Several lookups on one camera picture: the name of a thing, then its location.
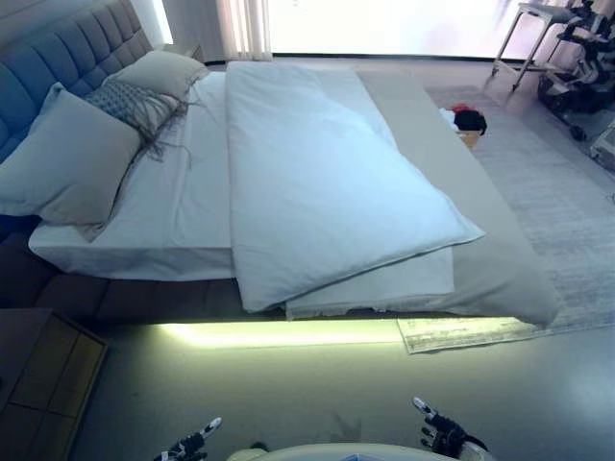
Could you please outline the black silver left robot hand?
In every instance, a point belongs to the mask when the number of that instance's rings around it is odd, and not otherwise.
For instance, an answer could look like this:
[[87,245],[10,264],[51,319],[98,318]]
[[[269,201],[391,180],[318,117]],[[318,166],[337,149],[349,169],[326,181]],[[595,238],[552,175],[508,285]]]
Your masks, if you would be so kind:
[[206,460],[208,455],[202,451],[207,439],[222,425],[223,419],[216,417],[205,427],[188,435],[175,443],[171,448],[163,450],[156,457],[156,461],[191,461]]

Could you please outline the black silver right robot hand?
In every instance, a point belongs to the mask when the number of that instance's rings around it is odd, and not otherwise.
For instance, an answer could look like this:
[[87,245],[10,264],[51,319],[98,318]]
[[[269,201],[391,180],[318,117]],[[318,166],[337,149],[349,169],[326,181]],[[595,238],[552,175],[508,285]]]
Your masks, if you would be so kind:
[[424,437],[421,444],[431,451],[444,456],[458,458],[467,439],[467,432],[455,421],[440,415],[418,397],[412,399],[413,406],[424,416],[421,427]]

